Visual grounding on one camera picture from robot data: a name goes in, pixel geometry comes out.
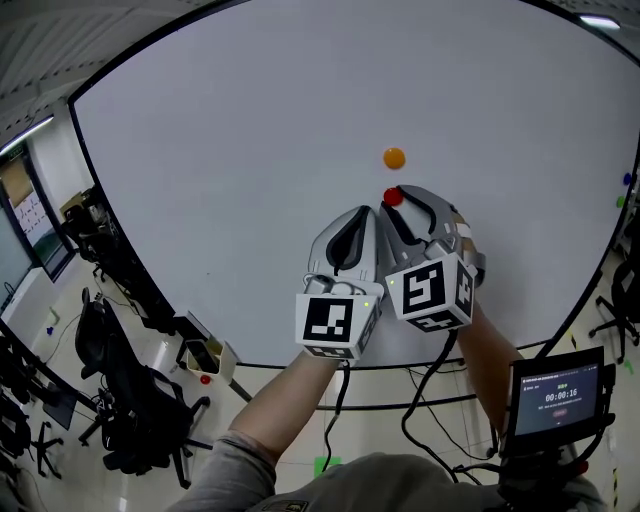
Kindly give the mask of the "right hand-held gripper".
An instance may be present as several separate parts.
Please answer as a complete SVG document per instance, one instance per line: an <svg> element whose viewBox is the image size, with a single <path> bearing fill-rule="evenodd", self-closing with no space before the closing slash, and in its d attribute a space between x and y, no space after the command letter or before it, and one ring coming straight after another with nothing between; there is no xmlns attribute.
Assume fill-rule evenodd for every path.
<svg viewBox="0 0 640 512"><path fill-rule="evenodd" d="M395 262L385 282L397 319L425 333L469 325L475 291L486 273L483 253L477 248L475 255L463 253L461 239L472 239L470 226L429 190L415 185L398 189L428 215L429 241L416 238L395 208L380 204L380 222Z"/></svg>

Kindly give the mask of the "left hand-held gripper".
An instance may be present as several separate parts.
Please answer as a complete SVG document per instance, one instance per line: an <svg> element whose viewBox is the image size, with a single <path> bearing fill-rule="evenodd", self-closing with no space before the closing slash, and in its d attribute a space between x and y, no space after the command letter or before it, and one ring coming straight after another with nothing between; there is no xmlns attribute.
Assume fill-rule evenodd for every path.
<svg viewBox="0 0 640 512"><path fill-rule="evenodd" d="M295 315L295 342L309 355L347 361L362 357L384 297L383 286L370 282L376 280L377 232L376 215L362 205L340 215L314 240L311 273L296 296Z"/></svg>

